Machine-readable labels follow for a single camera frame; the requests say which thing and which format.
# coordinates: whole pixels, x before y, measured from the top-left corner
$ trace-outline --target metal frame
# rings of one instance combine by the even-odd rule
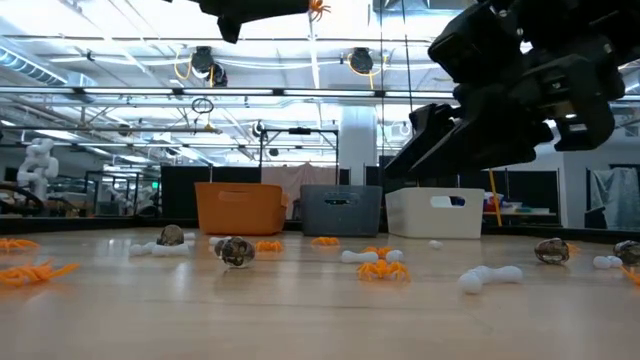
[[[296,134],[295,131],[296,130],[300,130],[303,129],[305,131],[309,131],[310,134]],[[258,168],[260,169],[260,176],[262,176],[262,163],[263,163],[263,153],[264,153],[264,149],[266,149],[267,146],[269,146],[269,144],[271,144],[271,142],[273,140],[275,140],[278,135],[282,134],[283,132],[288,132],[289,134],[293,134],[293,135],[311,135],[311,134],[320,134],[320,136],[322,136],[324,138],[324,140],[336,151],[336,185],[340,184],[340,163],[339,163],[339,155],[340,155],[340,131],[339,130],[322,130],[322,129],[307,129],[307,128],[291,128],[291,129],[287,129],[287,130],[282,130],[282,129],[262,129],[260,130],[260,159],[258,162]],[[266,137],[266,135],[268,133],[275,133],[275,135],[269,139],[267,141],[267,143],[264,143],[264,139]],[[329,141],[329,139],[327,139],[326,136],[324,136],[324,134],[328,134],[331,133],[333,135],[335,135],[336,137],[336,144],[333,145],[331,143],[331,141]]]

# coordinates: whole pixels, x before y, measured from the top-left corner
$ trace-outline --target white robot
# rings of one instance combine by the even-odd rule
[[[18,169],[18,186],[29,186],[30,191],[42,201],[47,200],[49,179],[58,176],[58,159],[51,156],[53,140],[33,139],[27,147],[27,158]]]

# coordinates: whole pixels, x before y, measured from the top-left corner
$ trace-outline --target orange rubber toy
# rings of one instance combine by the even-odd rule
[[[338,246],[340,245],[340,240],[338,238],[319,237],[311,240],[311,245]]]
[[[256,243],[256,251],[282,252],[284,251],[284,247],[282,247],[280,241],[258,241]]]
[[[358,267],[358,279],[373,280],[372,275],[377,275],[378,279],[389,278],[398,281],[411,281],[411,275],[407,267],[399,262],[387,265],[385,260],[378,260],[376,264],[364,263]]]
[[[27,248],[38,248],[40,245],[34,243],[33,241],[23,240],[23,239],[0,239],[0,249],[5,249],[7,253],[11,252],[12,249],[27,249]]]
[[[313,14],[311,21],[322,20],[322,15],[325,12],[331,14],[331,6],[324,5],[324,0],[309,0],[309,10]]]
[[[77,269],[80,264],[69,264],[53,270],[49,260],[40,265],[22,265],[0,271],[0,282],[5,285],[20,287],[26,284],[48,281],[54,277],[64,276]]]
[[[620,269],[629,279],[631,279],[631,281],[640,286],[640,275],[636,275],[636,270],[634,268],[629,267],[629,270],[627,270],[624,266],[621,266]]]
[[[368,248],[362,250],[360,253],[374,252],[374,253],[378,254],[378,257],[380,259],[386,259],[387,253],[389,251],[391,251],[391,248],[388,247],[388,246],[387,247],[383,247],[383,248],[379,248],[379,249],[376,248],[376,247],[373,247],[373,246],[369,246]]]

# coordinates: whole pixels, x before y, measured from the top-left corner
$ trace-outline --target ceiling pipe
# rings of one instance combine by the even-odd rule
[[[64,5],[65,7],[67,7],[68,9],[70,9],[71,11],[75,12],[76,14],[78,14],[80,17],[82,17],[83,19],[85,19],[89,24],[91,24],[94,28],[96,28],[96,30],[98,30],[100,32],[100,34],[102,34],[102,38],[104,39],[104,41],[106,41],[107,43],[109,43],[111,46],[113,46],[116,50],[118,50],[125,58],[127,58],[127,60],[129,60],[132,64],[135,64],[140,71],[142,71],[144,74],[146,74],[147,76],[149,76],[151,79],[157,81],[160,85],[162,86],[166,86],[166,84],[164,82],[162,82],[160,79],[158,79],[151,70],[149,70],[146,66],[144,66],[142,63],[140,63],[138,60],[136,60],[136,58],[129,54],[129,52],[127,52],[126,49],[124,49],[123,47],[121,47],[112,37],[111,35],[109,35],[104,29],[102,29],[98,24],[94,23],[91,19],[89,19],[88,16],[86,16],[83,12],[82,12],[82,8],[77,4],[77,3],[73,3],[70,4],[68,3],[66,0],[58,0],[62,5]]]

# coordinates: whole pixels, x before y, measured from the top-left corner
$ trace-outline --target white bone toy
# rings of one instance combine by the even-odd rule
[[[156,245],[151,250],[153,256],[189,256],[189,245],[180,244],[176,246]]]
[[[596,269],[619,268],[622,260],[616,256],[596,256],[593,258],[593,266]]]
[[[435,250],[442,249],[442,243],[440,241],[431,240],[429,241],[429,247]]]
[[[231,239],[232,239],[231,236],[225,236],[225,237],[221,237],[221,238],[218,238],[218,237],[214,236],[214,237],[209,238],[209,245],[216,245],[218,243],[218,241],[220,241],[220,240],[231,240]]]
[[[387,262],[398,262],[404,260],[404,254],[400,250],[391,250],[387,253]]]
[[[342,252],[342,262],[344,263],[375,263],[378,261],[378,254],[374,252],[354,253],[353,251]]]
[[[148,242],[144,246],[135,244],[129,248],[129,256],[143,256],[149,255],[153,252],[153,248],[156,246],[154,242]]]
[[[522,283],[523,278],[522,270],[515,266],[505,266],[499,269],[478,266],[460,276],[458,279],[458,287],[467,294],[479,294],[484,284],[519,284]]]

